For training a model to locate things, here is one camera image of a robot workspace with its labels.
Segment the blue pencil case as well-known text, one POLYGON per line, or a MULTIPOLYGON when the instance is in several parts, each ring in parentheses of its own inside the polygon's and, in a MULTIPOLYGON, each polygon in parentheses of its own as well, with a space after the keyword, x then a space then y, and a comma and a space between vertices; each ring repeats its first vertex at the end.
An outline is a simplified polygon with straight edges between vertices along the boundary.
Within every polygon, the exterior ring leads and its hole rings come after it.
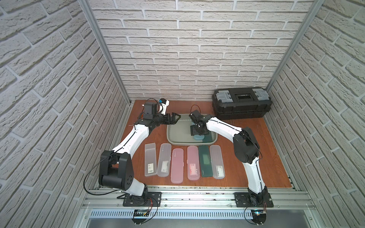
POLYGON ((205 138, 204 135, 194 135, 193 139, 197 141, 202 141, 205 138))

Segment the pink pencil case with label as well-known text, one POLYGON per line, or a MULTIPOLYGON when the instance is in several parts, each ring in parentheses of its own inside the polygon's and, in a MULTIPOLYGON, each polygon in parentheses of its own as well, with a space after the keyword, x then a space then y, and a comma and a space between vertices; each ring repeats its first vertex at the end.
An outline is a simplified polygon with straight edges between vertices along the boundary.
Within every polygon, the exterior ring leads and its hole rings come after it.
POLYGON ((187 148, 187 176, 191 181, 200 178, 199 151, 197 146, 188 146, 187 148))

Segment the dark green pencil case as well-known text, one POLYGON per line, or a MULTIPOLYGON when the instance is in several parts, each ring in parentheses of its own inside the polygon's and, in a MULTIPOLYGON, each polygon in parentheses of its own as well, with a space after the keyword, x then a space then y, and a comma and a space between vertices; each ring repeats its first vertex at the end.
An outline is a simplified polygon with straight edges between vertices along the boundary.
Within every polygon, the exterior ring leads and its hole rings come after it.
POLYGON ((202 142, 211 143, 213 141, 214 141, 214 136, 212 135, 212 132, 207 130, 206 134, 204 135, 204 138, 203 138, 202 142))
POLYGON ((212 169, 209 147, 199 146, 198 152, 199 152, 199 161, 200 161, 200 169, 202 177, 212 177, 213 169, 212 169))

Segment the clear pencil case with label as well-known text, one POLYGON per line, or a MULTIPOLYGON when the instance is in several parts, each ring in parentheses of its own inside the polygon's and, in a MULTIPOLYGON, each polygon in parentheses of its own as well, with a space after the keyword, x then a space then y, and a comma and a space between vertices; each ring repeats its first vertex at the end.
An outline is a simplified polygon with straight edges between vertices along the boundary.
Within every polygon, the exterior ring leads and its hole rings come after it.
POLYGON ((212 162, 213 178, 223 179, 225 177, 225 169, 221 147, 219 145, 211 145, 210 156, 212 162))

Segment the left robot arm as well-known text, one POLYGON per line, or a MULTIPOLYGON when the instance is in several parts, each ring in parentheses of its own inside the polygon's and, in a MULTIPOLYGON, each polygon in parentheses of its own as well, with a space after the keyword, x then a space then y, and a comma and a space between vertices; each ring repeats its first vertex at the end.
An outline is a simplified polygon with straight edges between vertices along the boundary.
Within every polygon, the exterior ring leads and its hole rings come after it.
POLYGON ((169 101, 149 99, 134 123, 131 132, 113 150, 104 151, 100 157, 98 183, 103 187, 146 199, 147 186, 134 178, 132 158, 140 144, 161 125, 176 124, 179 114, 167 114, 169 101))

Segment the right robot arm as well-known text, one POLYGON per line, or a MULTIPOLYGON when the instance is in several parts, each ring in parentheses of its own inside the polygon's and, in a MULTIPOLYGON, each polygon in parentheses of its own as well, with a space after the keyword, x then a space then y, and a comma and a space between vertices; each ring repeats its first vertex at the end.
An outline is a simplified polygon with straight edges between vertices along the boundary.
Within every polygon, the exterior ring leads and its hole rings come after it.
POLYGON ((266 184, 259 166, 259 144, 253 131, 246 127, 230 125, 217 117, 202 115, 198 110, 189 114, 194 123, 191 127, 192 135, 205 135, 215 132, 233 143, 234 154, 242 162, 248 180, 248 201, 250 205, 258 207, 264 205, 264 198, 268 194, 266 184))

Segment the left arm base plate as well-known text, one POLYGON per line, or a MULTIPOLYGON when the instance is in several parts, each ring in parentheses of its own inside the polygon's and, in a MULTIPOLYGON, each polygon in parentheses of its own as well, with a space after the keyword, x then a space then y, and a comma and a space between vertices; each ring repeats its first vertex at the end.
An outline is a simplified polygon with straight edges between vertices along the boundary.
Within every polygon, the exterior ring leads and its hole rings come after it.
POLYGON ((147 192, 143 196, 127 194, 124 197, 124 207, 159 207, 161 205, 162 192, 147 192))

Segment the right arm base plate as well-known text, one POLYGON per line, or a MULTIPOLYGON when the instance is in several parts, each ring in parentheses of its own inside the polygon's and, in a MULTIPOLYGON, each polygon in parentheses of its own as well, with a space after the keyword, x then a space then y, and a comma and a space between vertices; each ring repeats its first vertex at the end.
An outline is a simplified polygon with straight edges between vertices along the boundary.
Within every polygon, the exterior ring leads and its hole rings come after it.
POLYGON ((249 192, 235 192, 234 199, 237 208, 259 207, 273 208, 274 204, 269 193, 254 194, 249 192))

